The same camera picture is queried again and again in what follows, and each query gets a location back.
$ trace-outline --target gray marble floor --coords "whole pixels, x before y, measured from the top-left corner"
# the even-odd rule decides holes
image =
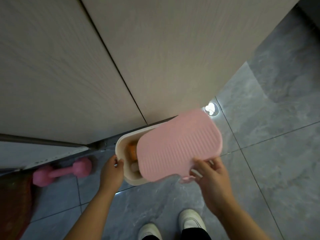
[[[320,239],[320,36],[292,10],[213,98],[223,136],[222,160],[240,205],[273,239]],[[63,239],[99,185],[114,154],[91,155],[94,170],[39,189],[22,240]],[[132,187],[123,183],[112,202],[103,239],[134,239],[147,223],[164,239],[179,234],[178,214],[198,211],[212,239],[227,239],[195,183],[176,176]]]

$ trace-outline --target pink plastic lid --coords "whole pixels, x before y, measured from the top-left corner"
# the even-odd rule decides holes
[[[143,135],[137,145],[139,170],[146,180],[157,181],[172,174],[189,181],[192,158],[218,157],[222,136],[201,109],[195,109]]]

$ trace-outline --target white sneaker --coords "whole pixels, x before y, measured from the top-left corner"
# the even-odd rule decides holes
[[[202,228],[207,231],[201,216],[196,211],[191,209],[184,210],[180,213],[179,227],[180,231],[186,228]]]
[[[162,240],[161,234],[157,226],[153,223],[148,223],[144,225],[138,233],[138,240],[142,240],[144,237],[148,235],[153,235]]]

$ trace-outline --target storage box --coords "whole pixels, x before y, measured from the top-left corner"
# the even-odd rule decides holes
[[[140,137],[142,137],[145,133],[157,128],[163,123],[152,125],[143,129],[136,130],[134,132],[123,135],[117,141],[115,145],[115,154],[118,159],[124,160],[124,179],[130,185],[141,185],[145,184],[148,181],[144,179],[139,172],[132,172],[130,169],[130,160],[129,160],[129,152],[127,151],[127,145],[131,142],[138,141]]]

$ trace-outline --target pink dumbbell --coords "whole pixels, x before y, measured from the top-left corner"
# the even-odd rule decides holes
[[[87,157],[76,160],[71,167],[54,170],[50,165],[43,166],[33,173],[33,184],[44,187],[51,184],[54,178],[73,173],[78,178],[87,177],[92,164]]]

